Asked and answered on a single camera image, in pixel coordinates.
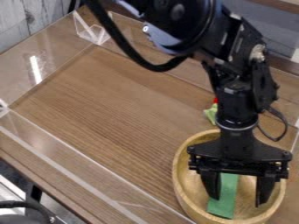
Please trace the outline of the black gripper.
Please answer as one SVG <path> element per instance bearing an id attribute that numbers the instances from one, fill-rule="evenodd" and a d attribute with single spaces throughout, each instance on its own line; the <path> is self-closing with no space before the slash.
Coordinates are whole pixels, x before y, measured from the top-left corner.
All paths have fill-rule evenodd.
<path id="1" fill-rule="evenodd" d="M 213 139 L 186 147 L 189 169 L 200 174 L 206 194 L 220 199 L 220 173 L 256 176 L 256 207 L 265 204 L 276 182 L 288 178 L 292 153 L 262 143 L 250 129 L 222 129 Z"/>

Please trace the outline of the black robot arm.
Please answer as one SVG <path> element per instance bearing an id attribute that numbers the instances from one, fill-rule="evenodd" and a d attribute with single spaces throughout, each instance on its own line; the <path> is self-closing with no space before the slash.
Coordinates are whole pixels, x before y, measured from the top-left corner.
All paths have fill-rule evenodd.
<path id="1" fill-rule="evenodd" d="M 260 113 L 272 112 L 278 86 L 266 63 L 266 44 L 250 23 L 220 0 L 112 0 L 144 20 L 153 45 L 172 55 L 165 63 L 148 62 L 130 46 L 100 0 L 85 0 L 110 38 L 130 60 L 165 72 L 198 57 L 217 98 L 218 137 L 188 147 L 189 168 L 200 174 L 206 194 L 220 197 L 224 173 L 256 177 L 256 203 L 268 201 L 276 183 L 288 176 L 288 151 L 260 142 Z"/>

